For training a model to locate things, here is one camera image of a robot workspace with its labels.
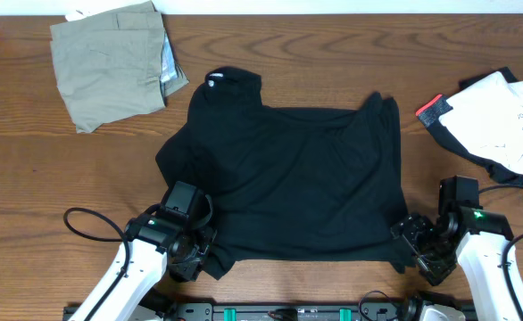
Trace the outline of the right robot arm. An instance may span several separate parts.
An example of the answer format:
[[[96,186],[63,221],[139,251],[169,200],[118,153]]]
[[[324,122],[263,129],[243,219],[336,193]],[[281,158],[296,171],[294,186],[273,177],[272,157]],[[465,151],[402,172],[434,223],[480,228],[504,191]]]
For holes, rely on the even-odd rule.
[[[461,267],[479,320],[523,320],[515,237],[503,215],[449,205],[436,223],[412,213],[391,234],[411,249],[420,275],[433,286]]]

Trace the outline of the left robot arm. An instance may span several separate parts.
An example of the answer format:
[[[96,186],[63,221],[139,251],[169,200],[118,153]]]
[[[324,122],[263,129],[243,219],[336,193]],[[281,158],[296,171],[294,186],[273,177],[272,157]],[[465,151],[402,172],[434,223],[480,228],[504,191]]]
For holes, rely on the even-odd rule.
[[[130,220],[126,230],[118,231],[114,262],[71,319],[127,320],[164,275],[194,281],[216,237],[211,218],[211,213],[197,218],[157,210]]]

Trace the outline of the black t-shirt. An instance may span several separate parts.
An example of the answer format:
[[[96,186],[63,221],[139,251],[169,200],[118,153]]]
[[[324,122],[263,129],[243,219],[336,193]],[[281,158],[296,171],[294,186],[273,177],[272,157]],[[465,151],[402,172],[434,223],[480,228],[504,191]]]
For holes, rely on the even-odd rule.
[[[206,273],[221,278],[249,259],[410,267],[390,232],[408,213],[396,101],[373,93],[356,110],[272,108],[261,90],[258,74],[211,71],[155,158],[168,184],[212,198]]]

